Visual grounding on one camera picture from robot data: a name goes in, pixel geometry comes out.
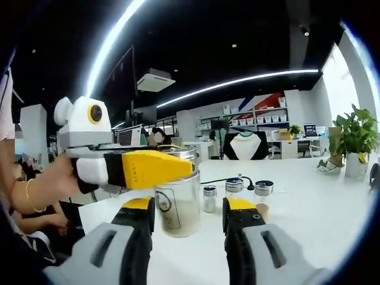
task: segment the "metal lid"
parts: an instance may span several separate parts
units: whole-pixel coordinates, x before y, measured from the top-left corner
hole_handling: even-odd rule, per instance
[[[226,181],[226,191],[240,192],[244,188],[244,182],[240,178],[230,178]]]
[[[273,182],[260,180],[255,182],[255,194],[259,196],[269,196],[273,192]]]
[[[203,195],[206,197],[216,196],[217,190],[215,186],[205,186],[203,187]]]
[[[170,154],[171,156],[176,156],[181,159],[193,161],[197,157],[197,152],[195,148],[179,148],[179,147],[168,147],[161,149],[163,153]]]

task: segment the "bracelet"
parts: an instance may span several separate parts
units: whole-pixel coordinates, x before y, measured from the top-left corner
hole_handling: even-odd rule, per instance
[[[33,207],[33,205],[31,204],[30,200],[29,200],[29,195],[28,195],[28,186],[29,186],[29,182],[32,181],[33,179],[30,179],[27,183],[26,183],[26,200],[28,200],[29,202],[29,205],[32,207],[32,209],[37,212],[37,213],[42,213],[46,210],[46,207],[43,208],[42,210],[37,210],[36,208]]]

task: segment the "air conditioner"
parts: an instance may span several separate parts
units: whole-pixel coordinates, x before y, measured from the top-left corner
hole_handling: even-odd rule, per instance
[[[137,89],[141,91],[160,92],[176,81],[168,72],[150,68],[148,73],[137,81]]]

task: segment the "jar label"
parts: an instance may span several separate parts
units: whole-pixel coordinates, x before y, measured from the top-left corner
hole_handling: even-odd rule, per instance
[[[179,230],[181,228],[181,223],[179,222],[178,209],[173,189],[158,189],[161,191],[156,190],[156,207],[161,212],[164,227]]]

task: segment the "black cable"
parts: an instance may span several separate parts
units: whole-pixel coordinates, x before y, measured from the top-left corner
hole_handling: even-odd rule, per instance
[[[223,179],[218,179],[218,180],[213,180],[213,181],[208,181],[208,182],[202,182],[202,184],[210,184],[210,183],[214,183],[214,182],[220,182],[220,181],[226,181],[226,180],[229,180],[229,179],[235,179],[235,178],[245,178],[245,179],[248,179],[249,181],[249,185],[247,187],[247,190],[254,190],[255,189],[255,186],[254,184],[252,183],[252,180],[247,177],[247,176],[241,176],[241,177],[231,177],[231,178],[223,178]]]

